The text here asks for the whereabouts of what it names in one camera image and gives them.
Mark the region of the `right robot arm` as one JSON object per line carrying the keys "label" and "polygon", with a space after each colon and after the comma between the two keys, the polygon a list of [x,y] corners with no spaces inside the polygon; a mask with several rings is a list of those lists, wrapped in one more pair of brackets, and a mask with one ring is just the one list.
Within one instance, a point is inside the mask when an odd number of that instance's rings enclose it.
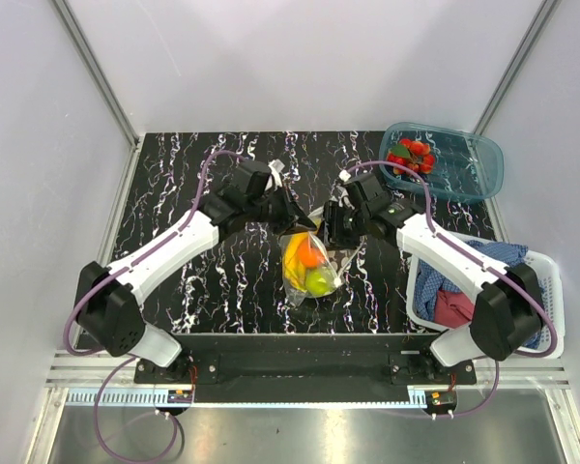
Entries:
{"label": "right robot arm", "polygon": [[441,383],[470,359],[502,362],[547,325],[537,274],[528,264],[510,266],[472,248],[433,222],[428,209],[392,200],[372,173],[344,171],[339,180],[342,196],[326,205],[323,218],[328,247],[381,240],[431,266],[474,303],[471,321],[439,335],[420,358],[425,380]]}

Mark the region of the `clear polka dot zip bag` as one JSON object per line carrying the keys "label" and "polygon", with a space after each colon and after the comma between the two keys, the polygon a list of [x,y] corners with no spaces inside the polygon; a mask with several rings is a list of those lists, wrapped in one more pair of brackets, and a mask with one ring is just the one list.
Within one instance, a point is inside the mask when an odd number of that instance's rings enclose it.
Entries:
{"label": "clear polka dot zip bag", "polygon": [[315,231],[279,239],[283,287],[291,306],[299,306],[305,299],[330,296],[340,288],[363,245],[361,237],[338,242],[332,239],[328,220],[333,219],[335,209],[336,205],[328,202],[308,215],[317,226]]}

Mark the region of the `fake orange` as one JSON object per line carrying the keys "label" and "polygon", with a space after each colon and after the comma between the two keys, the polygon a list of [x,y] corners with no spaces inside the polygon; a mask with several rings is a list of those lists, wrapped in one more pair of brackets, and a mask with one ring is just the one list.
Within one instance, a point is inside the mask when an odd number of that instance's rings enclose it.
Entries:
{"label": "fake orange", "polygon": [[307,268],[314,269],[326,262],[326,256],[310,238],[306,238],[298,247],[299,261]]}

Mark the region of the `fake lychee bunch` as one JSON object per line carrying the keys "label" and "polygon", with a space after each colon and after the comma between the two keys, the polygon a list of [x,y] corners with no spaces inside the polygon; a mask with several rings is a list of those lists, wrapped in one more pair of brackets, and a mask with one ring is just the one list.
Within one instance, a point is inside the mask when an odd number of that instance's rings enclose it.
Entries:
{"label": "fake lychee bunch", "polygon": [[429,144],[402,138],[388,150],[386,161],[403,165],[416,173],[430,174],[436,158]]}

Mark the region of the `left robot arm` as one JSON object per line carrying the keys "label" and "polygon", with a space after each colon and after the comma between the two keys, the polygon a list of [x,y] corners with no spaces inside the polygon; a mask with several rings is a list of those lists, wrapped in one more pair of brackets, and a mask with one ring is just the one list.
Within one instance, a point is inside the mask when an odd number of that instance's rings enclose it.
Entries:
{"label": "left robot arm", "polygon": [[106,266],[97,262],[85,266],[69,321],[110,356],[147,360],[167,382],[182,381],[189,373],[184,348],[169,332],[147,322],[140,308],[187,262],[249,223],[266,224],[278,236],[315,230],[282,183],[282,167],[279,161],[241,161],[218,187],[198,190],[191,208],[151,242]]}

